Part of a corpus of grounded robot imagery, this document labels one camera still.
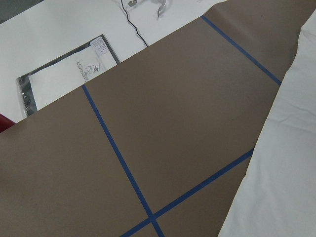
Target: brown surface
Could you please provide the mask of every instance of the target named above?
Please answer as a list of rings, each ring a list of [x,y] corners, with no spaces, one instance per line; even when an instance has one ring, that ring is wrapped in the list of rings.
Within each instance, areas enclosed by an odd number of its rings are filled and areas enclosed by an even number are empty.
[[[86,86],[153,212],[253,148],[278,89],[202,19]]]
[[[157,219],[166,237],[216,237],[250,159]]]
[[[205,16],[283,80],[301,27],[315,8],[316,0],[228,0]]]
[[[154,230],[152,224],[149,224],[133,234],[131,237],[158,237],[158,235]]]
[[[0,134],[0,236],[119,236],[147,215],[81,88]]]

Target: black cable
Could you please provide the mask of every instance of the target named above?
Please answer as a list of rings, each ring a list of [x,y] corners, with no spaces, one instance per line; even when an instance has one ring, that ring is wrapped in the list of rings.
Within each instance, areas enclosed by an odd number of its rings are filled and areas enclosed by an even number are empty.
[[[120,0],[120,2],[122,3],[122,8],[123,8],[123,10],[124,10],[125,13],[126,13],[127,21],[135,28],[137,35],[142,39],[142,41],[144,42],[144,44],[146,45],[146,47],[148,47],[148,44],[146,43],[146,41],[144,40],[144,38],[138,33],[137,27],[129,20],[129,18],[128,18],[128,13],[127,13],[127,11],[125,10],[124,5],[123,5],[123,0]]]

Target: red object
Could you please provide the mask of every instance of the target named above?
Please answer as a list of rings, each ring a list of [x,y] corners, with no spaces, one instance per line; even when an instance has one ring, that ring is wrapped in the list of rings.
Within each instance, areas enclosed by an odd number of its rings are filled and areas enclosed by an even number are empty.
[[[15,125],[15,122],[0,114],[0,132],[5,131],[13,125]]]

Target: blue line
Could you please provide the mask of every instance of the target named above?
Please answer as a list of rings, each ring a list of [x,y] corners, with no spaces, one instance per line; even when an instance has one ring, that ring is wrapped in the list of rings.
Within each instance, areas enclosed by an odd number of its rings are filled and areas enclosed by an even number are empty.
[[[249,152],[243,154],[241,157],[235,159],[232,163],[226,165],[224,168],[222,168],[221,170],[219,170],[218,172],[216,172],[212,176],[208,177],[207,179],[205,179],[204,181],[202,181],[201,183],[196,185],[194,188],[190,189],[189,191],[187,191],[186,193],[184,193],[183,195],[178,197],[176,200],[174,200],[171,203],[169,203],[167,206],[165,206],[162,209],[160,209],[158,212],[156,212],[154,214],[155,218],[158,218],[158,217],[162,216],[163,214],[165,214],[166,212],[170,211],[172,208],[174,208],[175,206],[179,205],[180,203],[182,203],[183,201],[185,201],[186,199],[188,199],[189,197],[191,197],[192,195],[194,195],[195,193],[200,191],[202,188],[204,188],[205,186],[209,185],[214,180],[216,180],[217,178],[221,177],[223,174],[225,174],[226,172],[230,171],[232,168],[234,168],[238,164],[242,163],[243,161],[245,161],[246,159],[251,157],[252,154],[253,154],[253,149],[251,149]],[[129,233],[131,231],[130,230],[130,231],[126,232],[122,236],[129,237],[133,233],[137,232],[138,230],[140,230],[141,228],[145,227],[148,224],[147,223],[147,224],[144,225],[143,222],[141,222],[140,224],[138,224],[137,226],[135,226],[135,227],[133,227],[131,229],[134,232],[131,232],[131,234],[130,234]]]
[[[161,228],[159,227],[159,225],[158,225],[158,223],[157,223],[152,211],[150,210],[150,208],[149,208],[149,206],[148,206],[148,204],[147,204],[147,202],[145,200],[145,197],[143,196],[142,192],[140,191],[140,189],[139,189],[139,187],[138,187],[138,185],[137,185],[137,183],[136,183],[131,171],[129,170],[129,168],[128,168],[128,166],[127,166],[122,154],[120,153],[120,151],[119,151],[119,149],[118,149],[118,147],[117,147],[112,135],[110,134],[110,131],[108,130],[108,128],[107,128],[107,126],[106,126],[101,114],[99,113],[99,110],[96,107],[96,105],[95,105],[95,103],[94,103],[94,101],[93,101],[88,89],[86,88],[85,85],[83,85],[82,88],[83,88],[83,91],[84,91],[84,93],[85,93],[85,95],[86,95],[86,97],[87,97],[87,99],[88,99],[88,101],[89,101],[89,103],[90,103],[95,115],[97,116],[97,118],[99,120],[99,123],[101,124],[101,126],[103,128],[104,133],[106,134],[106,136],[107,136],[107,138],[108,138],[108,140],[109,140],[109,142],[110,142],[115,154],[117,155],[118,160],[120,161],[120,163],[121,163],[121,165],[122,165],[122,167],[123,167],[128,179],[129,179],[130,183],[132,184],[132,186],[133,186],[133,188],[134,188],[134,190],[135,190],[135,192],[136,192],[136,194],[137,194],[137,196],[138,196],[138,198],[139,198],[144,210],[146,211],[146,213],[147,213],[147,215],[149,217],[149,220],[153,224],[153,227],[156,230],[158,236],[159,237],[164,237]]]
[[[259,63],[254,57],[252,57],[246,50],[240,47],[235,41],[233,41],[227,34],[225,34],[221,29],[219,29],[213,22],[207,19],[205,16],[201,18],[212,27],[217,33],[224,37],[229,43],[231,43],[235,48],[237,48],[243,55],[245,55],[251,62],[253,62],[258,68],[260,68],[265,74],[267,74],[272,80],[275,81],[278,85],[281,85],[281,81],[277,79],[268,69],[266,69],[261,63]]]

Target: gray floor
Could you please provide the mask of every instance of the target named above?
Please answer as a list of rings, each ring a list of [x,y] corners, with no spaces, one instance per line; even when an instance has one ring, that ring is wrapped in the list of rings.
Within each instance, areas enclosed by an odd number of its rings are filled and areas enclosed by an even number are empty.
[[[41,1],[42,0],[0,0],[0,24]]]

